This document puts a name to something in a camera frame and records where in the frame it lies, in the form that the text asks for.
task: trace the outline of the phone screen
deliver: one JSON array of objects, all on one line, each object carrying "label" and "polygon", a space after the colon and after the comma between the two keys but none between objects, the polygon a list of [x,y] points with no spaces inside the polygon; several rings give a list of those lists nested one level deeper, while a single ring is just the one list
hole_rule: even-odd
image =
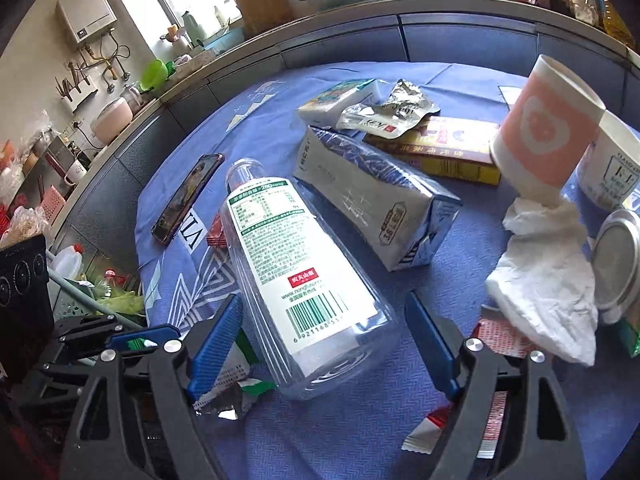
[{"label": "phone screen", "polygon": [[224,160],[221,153],[200,157],[154,225],[152,235],[160,243],[167,244],[171,241],[188,209]]}]

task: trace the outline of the white tissue paper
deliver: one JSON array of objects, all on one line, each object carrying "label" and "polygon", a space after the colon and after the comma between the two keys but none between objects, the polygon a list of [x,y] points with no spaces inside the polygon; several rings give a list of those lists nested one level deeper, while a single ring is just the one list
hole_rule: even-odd
[{"label": "white tissue paper", "polygon": [[548,209],[517,198],[502,222],[514,235],[486,290],[535,344],[565,361],[593,366],[595,279],[582,253],[587,231],[579,219],[575,204],[565,199]]}]

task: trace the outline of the silver bolt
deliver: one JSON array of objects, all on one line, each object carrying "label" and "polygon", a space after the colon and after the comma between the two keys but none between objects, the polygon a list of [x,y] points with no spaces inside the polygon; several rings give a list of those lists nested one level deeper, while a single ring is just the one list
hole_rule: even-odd
[{"label": "silver bolt", "polygon": [[106,363],[108,363],[109,361],[113,361],[115,358],[116,358],[116,351],[111,348],[107,348],[100,354],[100,359],[102,361],[105,361]]},{"label": "silver bolt", "polygon": [[545,355],[540,350],[534,350],[531,352],[531,360],[535,363],[543,363],[545,362]]},{"label": "silver bolt", "polygon": [[171,341],[167,341],[164,343],[164,351],[169,352],[169,354],[175,354],[180,348],[182,348],[182,343],[177,339],[171,339]]},{"label": "silver bolt", "polygon": [[471,337],[467,339],[465,341],[465,346],[469,348],[469,350],[471,350],[472,352],[479,352],[482,350],[482,348],[484,348],[482,341],[480,341],[478,338],[475,338],[475,337]]}]

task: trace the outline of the blue tablecloth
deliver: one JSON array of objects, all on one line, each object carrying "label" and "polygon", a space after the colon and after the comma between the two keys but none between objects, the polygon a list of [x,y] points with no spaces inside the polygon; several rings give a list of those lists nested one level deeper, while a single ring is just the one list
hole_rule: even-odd
[{"label": "blue tablecloth", "polygon": [[[208,248],[204,232],[225,197],[225,173],[250,156],[274,176],[290,176],[305,125],[295,110],[337,82],[375,77],[420,85],[443,116],[501,122],[508,108],[498,86],[523,86],[525,78],[485,68],[442,63],[342,63],[285,72],[254,86],[205,120],[164,162],[138,200],[136,247],[151,324],[188,328],[209,317],[238,286],[228,255]],[[242,118],[232,128],[234,117]],[[181,181],[204,153],[222,152],[225,164],[197,200],[187,238],[163,251],[151,228]],[[502,218],[516,197],[498,187],[441,179],[464,202],[451,231],[428,267],[386,272],[348,220],[323,200],[317,206],[403,320],[406,293],[422,287],[432,307],[463,333],[476,324],[490,299],[484,280],[504,252],[509,234]],[[578,191],[565,189],[583,214],[590,235],[606,214]],[[598,331],[596,365],[567,367],[562,387],[584,449],[588,477],[599,479],[622,451],[640,421],[640,360],[626,356],[613,334]],[[418,478],[425,456],[401,451],[424,415],[442,405],[404,325],[396,350],[375,370],[325,396],[292,402],[278,392],[256,405],[245,420],[203,417],[207,442],[231,480]]]}]

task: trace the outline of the white heart pattern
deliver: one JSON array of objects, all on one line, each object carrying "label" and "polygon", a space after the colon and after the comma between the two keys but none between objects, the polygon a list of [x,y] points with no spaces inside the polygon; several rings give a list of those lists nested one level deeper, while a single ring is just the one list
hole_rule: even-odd
[{"label": "white heart pattern", "polygon": [[549,113],[538,97],[530,96],[522,106],[520,135],[531,153],[545,155],[568,143],[571,129],[564,119]]}]

